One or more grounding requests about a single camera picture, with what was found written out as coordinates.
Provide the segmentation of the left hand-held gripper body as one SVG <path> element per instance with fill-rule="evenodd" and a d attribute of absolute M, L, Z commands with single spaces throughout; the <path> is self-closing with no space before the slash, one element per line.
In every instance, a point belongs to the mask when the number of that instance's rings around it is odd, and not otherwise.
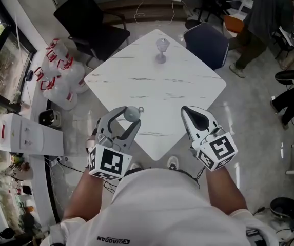
<path fill-rule="evenodd" d="M 89 152 L 88 174 L 103 180 L 115 180 L 124 177 L 132 156 L 130 148 L 120 148 L 114 139 L 100 135 L 95 136 L 95 146 Z"/>

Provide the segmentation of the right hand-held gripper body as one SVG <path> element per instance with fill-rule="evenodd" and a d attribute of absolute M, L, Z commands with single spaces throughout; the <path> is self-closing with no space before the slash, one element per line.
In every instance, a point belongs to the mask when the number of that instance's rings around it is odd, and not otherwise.
<path fill-rule="evenodd" d="M 231 134 L 225 132 L 222 126 L 215 127 L 203 139 L 195 140 L 192 148 L 196 151 L 195 157 L 210 171 L 225 166 L 238 153 Z"/>

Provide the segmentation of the person's left hand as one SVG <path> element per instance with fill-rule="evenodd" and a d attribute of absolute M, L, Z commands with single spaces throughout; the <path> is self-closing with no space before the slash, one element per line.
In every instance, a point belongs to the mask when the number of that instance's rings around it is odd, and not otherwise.
<path fill-rule="evenodd" d="M 89 153 L 95 146 L 95 136 L 96 136 L 97 128 L 95 128 L 92 132 L 92 135 L 86 141 L 86 152 Z"/>

